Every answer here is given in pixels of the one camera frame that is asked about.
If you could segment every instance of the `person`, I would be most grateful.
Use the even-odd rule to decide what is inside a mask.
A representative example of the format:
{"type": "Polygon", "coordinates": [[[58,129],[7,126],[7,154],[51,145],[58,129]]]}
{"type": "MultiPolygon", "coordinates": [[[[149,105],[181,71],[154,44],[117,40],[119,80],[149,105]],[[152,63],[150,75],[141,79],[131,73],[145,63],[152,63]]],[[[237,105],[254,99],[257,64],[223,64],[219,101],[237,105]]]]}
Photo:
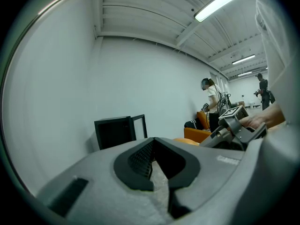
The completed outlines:
{"type": "Polygon", "coordinates": [[[202,80],[202,90],[207,90],[210,104],[203,107],[205,112],[209,112],[210,131],[213,132],[219,127],[219,101],[222,98],[222,91],[211,78],[202,80]]]}
{"type": "Polygon", "coordinates": [[[259,81],[258,93],[260,93],[262,96],[262,110],[265,110],[270,105],[270,95],[268,92],[268,80],[265,80],[261,73],[257,74],[257,79],[259,81]]]}
{"type": "MultiPolygon", "coordinates": [[[[262,35],[270,87],[280,82],[288,66],[299,58],[297,33],[286,12],[276,0],[256,0],[256,25],[262,35]]],[[[275,101],[261,113],[240,120],[243,126],[257,129],[263,122],[271,128],[285,121],[275,101]]]]}

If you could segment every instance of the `ceiling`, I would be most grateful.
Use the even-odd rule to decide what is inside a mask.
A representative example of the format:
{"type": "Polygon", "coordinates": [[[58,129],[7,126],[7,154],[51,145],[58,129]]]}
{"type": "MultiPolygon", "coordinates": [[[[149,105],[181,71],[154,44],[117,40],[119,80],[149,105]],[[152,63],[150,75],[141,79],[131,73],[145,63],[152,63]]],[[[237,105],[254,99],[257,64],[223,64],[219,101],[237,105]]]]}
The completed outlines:
{"type": "Polygon", "coordinates": [[[209,1],[93,0],[96,34],[164,44],[207,63],[229,80],[265,69],[255,0],[234,0],[200,23],[194,14],[209,1]],[[232,65],[252,54],[255,58],[232,65]]]}

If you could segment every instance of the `black bag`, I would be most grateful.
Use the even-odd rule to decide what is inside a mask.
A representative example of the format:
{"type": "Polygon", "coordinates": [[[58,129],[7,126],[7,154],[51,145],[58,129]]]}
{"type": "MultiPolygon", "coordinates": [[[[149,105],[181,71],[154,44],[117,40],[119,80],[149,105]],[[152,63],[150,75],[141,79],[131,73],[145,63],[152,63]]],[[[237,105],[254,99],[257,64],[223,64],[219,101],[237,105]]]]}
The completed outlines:
{"type": "Polygon", "coordinates": [[[275,102],[275,98],[274,98],[273,93],[271,91],[269,91],[269,95],[270,95],[270,102],[274,103],[275,102]]]}
{"type": "Polygon", "coordinates": [[[188,121],[184,124],[185,128],[193,128],[193,129],[198,129],[198,130],[203,130],[204,127],[202,126],[202,123],[198,118],[193,119],[191,121],[188,121]]]}

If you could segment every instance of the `orange sofa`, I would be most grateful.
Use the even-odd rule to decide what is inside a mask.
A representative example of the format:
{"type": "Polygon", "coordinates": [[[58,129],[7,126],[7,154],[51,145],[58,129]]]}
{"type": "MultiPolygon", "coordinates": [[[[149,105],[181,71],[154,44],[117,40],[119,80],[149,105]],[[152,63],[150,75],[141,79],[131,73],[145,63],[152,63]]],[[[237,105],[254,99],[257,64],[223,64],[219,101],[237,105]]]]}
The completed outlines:
{"type": "MultiPolygon", "coordinates": [[[[204,129],[209,129],[209,121],[206,120],[206,115],[203,111],[197,112],[197,117],[200,120],[204,129]]],[[[186,127],[184,128],[184,138],[191,139],[197,143],[202,143],[208,136],[211,135],[211,132],[198,130],[194,128],[186,127]]]]}

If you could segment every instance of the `vr headset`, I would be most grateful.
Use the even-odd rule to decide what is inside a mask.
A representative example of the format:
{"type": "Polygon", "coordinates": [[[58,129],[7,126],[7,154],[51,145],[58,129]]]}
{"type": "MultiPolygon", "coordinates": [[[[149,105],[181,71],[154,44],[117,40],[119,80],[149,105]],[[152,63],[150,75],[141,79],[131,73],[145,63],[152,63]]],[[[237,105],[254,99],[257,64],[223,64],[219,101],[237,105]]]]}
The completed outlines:
{"type": "Polygon", "coordinates": [[[210,83],[210,77],[204,78],[202,80],[202,82],[201,82],[201,88],[202,88],[203,91],[206,90],[204,86],[205,85],[209,85],[209,83],[210,83]]]}

